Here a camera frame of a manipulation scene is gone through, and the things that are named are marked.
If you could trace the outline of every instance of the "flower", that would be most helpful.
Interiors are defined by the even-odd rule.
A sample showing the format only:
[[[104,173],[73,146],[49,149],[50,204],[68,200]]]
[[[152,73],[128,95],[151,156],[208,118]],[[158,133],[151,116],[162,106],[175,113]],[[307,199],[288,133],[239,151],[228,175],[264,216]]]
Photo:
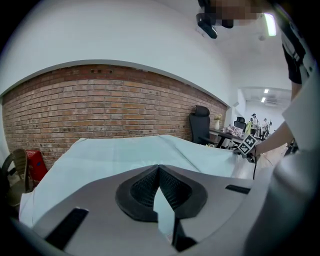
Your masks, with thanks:
[[[222,118],[222,114],[216,114],[214,116],[214,120],[220,120]]]

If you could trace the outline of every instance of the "red brick wall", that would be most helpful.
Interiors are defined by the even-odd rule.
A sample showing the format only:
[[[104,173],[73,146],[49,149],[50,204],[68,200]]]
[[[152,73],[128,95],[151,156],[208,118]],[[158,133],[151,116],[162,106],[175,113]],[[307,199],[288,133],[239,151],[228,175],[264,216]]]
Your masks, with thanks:
[[[177,80],[111,65],[82,65],[32,78],[3,97],[10,151],[42,152],[46,166],[79,138],[173,135],[191,139],[188,115],[195,105],[225,119],[227,107]]]

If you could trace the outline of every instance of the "human arm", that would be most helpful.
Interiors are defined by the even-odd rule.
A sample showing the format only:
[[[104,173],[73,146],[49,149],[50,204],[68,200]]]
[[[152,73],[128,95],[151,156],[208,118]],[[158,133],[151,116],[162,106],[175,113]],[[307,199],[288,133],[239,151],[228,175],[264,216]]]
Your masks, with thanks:
[[[293,100],[302,85],[292,82],[291,84],[291,100]],[[283,122],[280,127],[266,140],[256,146],[256,155],[263,154],[265,152],[274,150],[287,142],[290,142],[294,138],[286,122]]]

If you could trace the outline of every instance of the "wicker chair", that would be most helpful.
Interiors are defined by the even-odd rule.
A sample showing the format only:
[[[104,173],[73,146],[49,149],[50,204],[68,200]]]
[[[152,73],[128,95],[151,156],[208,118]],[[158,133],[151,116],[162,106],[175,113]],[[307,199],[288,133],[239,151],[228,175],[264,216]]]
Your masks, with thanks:
[[[33,183],[31,180],[29,180],[26,151],[24,149],[17,149],[13,151],[13,153],[11,153],[4,161],[4,168],[2,168],[3,173],[8,173],[8,169],[12,161],[14,162],[15,171],[20,180],[10,187],[8,193],[6,194],[6,200],[11,207],[16,207],[20,204],[22,194],[32,191]]]

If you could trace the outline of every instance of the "desk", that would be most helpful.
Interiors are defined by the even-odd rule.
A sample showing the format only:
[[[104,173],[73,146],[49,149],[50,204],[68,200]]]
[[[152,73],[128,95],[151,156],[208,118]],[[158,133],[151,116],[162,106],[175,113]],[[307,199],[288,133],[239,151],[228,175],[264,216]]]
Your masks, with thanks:
[[[52,207],[84,185],[152,165],[172,165],[194,172],[231,177],[237,156],[231,150],[203,146],[170,135],[137,138],[82,138],[75,142],[47,172],[33,192],[23,194],[19,220],[28,227]],[[159,229],[170,234],[174,215],[160,190],[154,210]]]
[[[229,140],[233,140],[234,142],[241,143],[245,138],[244,134],[241,137],[237,137],[237,136],[233,136],[233,135],[228,134],[228,133],[224,133],[222,130],[215,130],[215,129],[210,129],[210,134],[221,137],[218,145],[216,146],[218,149],[221,148],[221,146],[224,143],[225,139],[229,139]]]

